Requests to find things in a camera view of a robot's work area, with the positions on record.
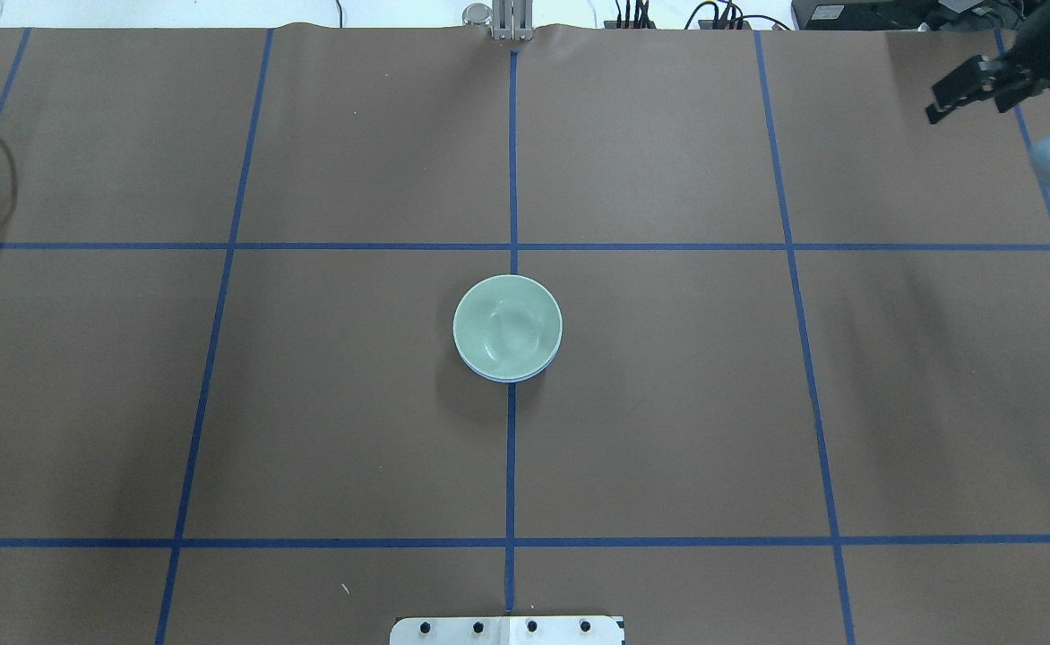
gray table surface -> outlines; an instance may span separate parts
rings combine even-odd
[[[0,29],[0,642],[1050,642],[1050,95],[923,116],[995,47]]]

white label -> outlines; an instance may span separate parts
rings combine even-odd
[[[816,7],[815,12],[812,13],[812,20],[833,21],[840,17],[840,14],[843,13],[843,4],[820,4],[819,7]]]

bowl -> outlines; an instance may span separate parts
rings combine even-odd
[[[524,275],[494,275],[457,303],[457,354],[470,370],[517,383],[549,367],[565,327],[549,289]]]

